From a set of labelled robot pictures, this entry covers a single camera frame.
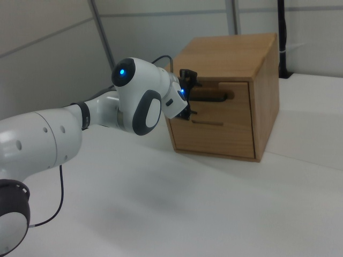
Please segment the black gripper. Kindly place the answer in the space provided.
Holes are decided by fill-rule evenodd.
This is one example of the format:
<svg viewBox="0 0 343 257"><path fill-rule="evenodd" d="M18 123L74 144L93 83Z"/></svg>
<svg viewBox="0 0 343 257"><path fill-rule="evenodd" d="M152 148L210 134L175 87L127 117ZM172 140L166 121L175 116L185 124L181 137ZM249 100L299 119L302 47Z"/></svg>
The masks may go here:
<svg viewBox="0 0 343 257"><path fill-rule="evenodd" d="M197 72L188 69L180 69L179 82L181 93L188 105L177 115L177 117L189 120L192 113L189 103L190 93L194 86L200 86L200 83L197 80Z"/></svg>

